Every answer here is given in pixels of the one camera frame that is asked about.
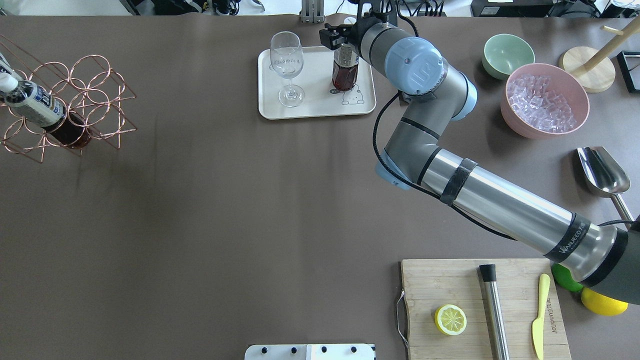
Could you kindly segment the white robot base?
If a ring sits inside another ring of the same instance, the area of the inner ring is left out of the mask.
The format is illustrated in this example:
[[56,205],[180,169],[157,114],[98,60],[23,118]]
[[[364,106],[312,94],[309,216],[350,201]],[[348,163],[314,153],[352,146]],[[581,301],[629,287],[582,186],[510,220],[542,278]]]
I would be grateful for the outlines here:
[[247,347],[245,360],[375,360],[374,344],[254,344]]

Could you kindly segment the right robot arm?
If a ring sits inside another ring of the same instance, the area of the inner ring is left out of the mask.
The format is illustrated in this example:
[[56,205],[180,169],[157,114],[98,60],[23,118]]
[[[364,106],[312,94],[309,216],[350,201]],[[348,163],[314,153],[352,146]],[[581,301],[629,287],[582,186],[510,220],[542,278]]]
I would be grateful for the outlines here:
[[464,210],[536,249],[569,269],[586,288],[638,305],[638,223],[629,230],[594,224],[438,145],[448,124],[473,110],[478,94],[432,43],[375,11],[353,25],[326,23],[318,34],[330,50],[354,49],[411,98],[379,153],[379,166],[391,180],[428,191],[448,207]]

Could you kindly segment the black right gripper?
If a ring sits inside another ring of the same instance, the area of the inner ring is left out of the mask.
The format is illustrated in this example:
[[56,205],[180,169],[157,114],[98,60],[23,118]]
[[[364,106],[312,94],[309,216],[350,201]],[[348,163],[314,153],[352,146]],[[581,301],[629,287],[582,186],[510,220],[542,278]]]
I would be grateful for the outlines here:
[[361,45],[364,35],[368,29],[381,23],[381,20],[374,15],[364,13],[364,15],[347,16],[345,23],[338,25],[324,24],[324,29],[318,32],[320,43],[331,51],[338,50],[350,43],[357,55],[361,56]]

